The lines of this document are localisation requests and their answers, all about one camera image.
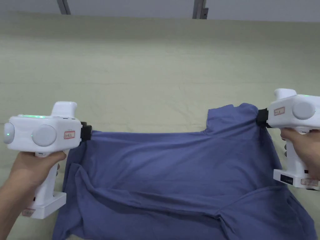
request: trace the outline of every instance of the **white handheld gripper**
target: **white handheld gripper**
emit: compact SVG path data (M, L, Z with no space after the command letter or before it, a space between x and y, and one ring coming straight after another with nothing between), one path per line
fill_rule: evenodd
M79 146L91 138L92 127L75 118L75 102L56 102L50 116L18 115L4 125L4 142L9 149L34 152L36 157ZM23 216L43 219L66 203L66 193L54 192L58 164L36 189L33 203Z
M276 101L259 110L257 124L272 128L293 128L300 134L320 129L320 97L297 94L293 89L275 90ZM319 190L319 181L311 179L309 171L286 140L287 170L275 169L273 178L297 188Z

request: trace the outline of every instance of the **green indicator light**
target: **green indicator light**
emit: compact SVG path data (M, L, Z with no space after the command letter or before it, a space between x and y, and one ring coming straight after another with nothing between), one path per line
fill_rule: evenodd
M22 117L37 117L37 118L45 118L45 116L38 116L38 115L22 115Z

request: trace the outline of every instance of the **red-bordered label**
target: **red-bordered label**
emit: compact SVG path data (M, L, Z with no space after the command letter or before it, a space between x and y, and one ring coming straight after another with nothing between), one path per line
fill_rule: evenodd
M70 138L75 138L76 137L76 132L75 131L66 131L64 132L64 139L70 139Z
M22 211L21 215L25 217L31 217L34 212L35 212L35 209L26 208Z
M281 115L285 113L285 107L277 108L273 111L274 116Z
M311 178L303 178L301 179L302 185L317 187L319 185L319 181Z

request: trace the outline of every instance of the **metal bracket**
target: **metal bracket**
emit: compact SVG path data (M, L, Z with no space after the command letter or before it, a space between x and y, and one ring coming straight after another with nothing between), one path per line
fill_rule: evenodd
M206 0L195 0L193 5L193 19L207 19L209 8L205 7Z
M61 14L71 15L70 8L67 0L57 0Z

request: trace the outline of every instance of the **forearm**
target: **forearm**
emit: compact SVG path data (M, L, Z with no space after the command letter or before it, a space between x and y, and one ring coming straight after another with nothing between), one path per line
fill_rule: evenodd
M0 240L7 238L12 226L25 209L34 192L12 181L10 178L0 188Z

